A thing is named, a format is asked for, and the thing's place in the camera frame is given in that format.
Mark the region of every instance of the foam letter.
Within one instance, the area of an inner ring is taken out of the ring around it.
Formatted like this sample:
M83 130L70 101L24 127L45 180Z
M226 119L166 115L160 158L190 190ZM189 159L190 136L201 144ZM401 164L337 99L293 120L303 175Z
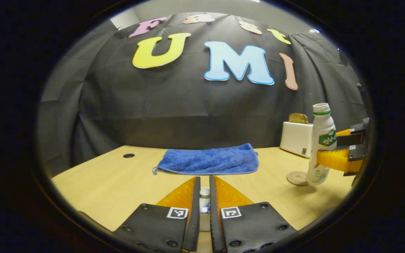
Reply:
M265 50L247 45L238 55L227 43L208 41L204 43L210 49L210 70L204 74L207 80L228 80L229 73L224 69L226 63L237 80L243 79L248 65L251 73L248 79L254 83L273 85L275 80L270 76L265 62Z
M198 22L212 22L215 19L212 18L209 14L198 14L186 17L183 21L184 24L193 24Z
M240 24L240 27L245 29L246 31L256 33L256 34L259 34L259 35L262 34L262 31L259 30L258 27L253 25L253 24L249 24L249 23L246 23L244 21L238 21L238 23Z
M150 67L158 67L170 63L177 59L182 50L184 49L185 38L190 36L189 33L175 33L168 36L172 39L170 49L167 53L162 54L161 56L152 56L156 42L162 40L162 37L153 37L146 40L140 41L137 45L137 51L134 54L132 59L132 64L139 69L148 69Z
M284 39L285 35L281 34L280 32L273 29L267 29L267 31L271 32L276 37L276 39L282 41L283 43L286 43L288 45L291 44L288 40Z
M295 70L293 69L293 60L284 53L279 53L284 61L285 71L287 72L287 79L285 85L291 90L298 90L298 84L296 83Z
M149 32L148 28L154 28L159 24L159 21L164 21L166 19L167 17L161 17L140 22L139 27L135 29L134 33L129 35L129 38Z

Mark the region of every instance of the bread slice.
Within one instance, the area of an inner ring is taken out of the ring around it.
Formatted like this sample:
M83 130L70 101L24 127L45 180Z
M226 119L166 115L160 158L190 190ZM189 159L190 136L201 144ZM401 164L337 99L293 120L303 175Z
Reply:
M288 122L308 124L309 120L307 119L307 115L305 114L292 113L288 117Z

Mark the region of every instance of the wooden table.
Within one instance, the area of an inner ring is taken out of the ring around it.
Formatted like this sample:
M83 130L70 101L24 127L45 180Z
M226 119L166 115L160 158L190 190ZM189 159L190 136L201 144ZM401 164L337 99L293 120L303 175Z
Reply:
M351 189L354 177L330 170L319 186L294 186L286 180L291 171L307 171L309 160L279 147L254 149L259 168L243 175L220 175L254 203L267 201L296 230L308 225L328 208L339 205ZM141 203L156 204L169 192L194 176L163 173L153 175L166 149L122 146L73 167L52 181L78 211L114 231ZM124 154L135 157L124 158ZM201 176L209 187L209 176ZM201 232L198 252L211 252L209 232Z

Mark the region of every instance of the letter m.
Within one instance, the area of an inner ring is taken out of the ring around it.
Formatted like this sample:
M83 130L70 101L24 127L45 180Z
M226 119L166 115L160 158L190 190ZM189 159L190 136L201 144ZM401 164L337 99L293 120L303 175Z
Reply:
M207 80L228 80L230 75L224 69L227 64L237 80L243 79L246 69L250 66L248 79L254 83L273 85L275 80L270 76L265 62L265 50L247 45L238 55L227 43L208 41L204 43L210 49L210 70L204 74Z

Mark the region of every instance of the blue towel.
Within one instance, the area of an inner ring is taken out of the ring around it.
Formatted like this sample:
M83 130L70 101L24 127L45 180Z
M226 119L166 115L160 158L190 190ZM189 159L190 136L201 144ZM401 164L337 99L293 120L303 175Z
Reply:
M165 152L157 170L185 175L248 174L257 170L259 160L251 144L223 149L181 150Z

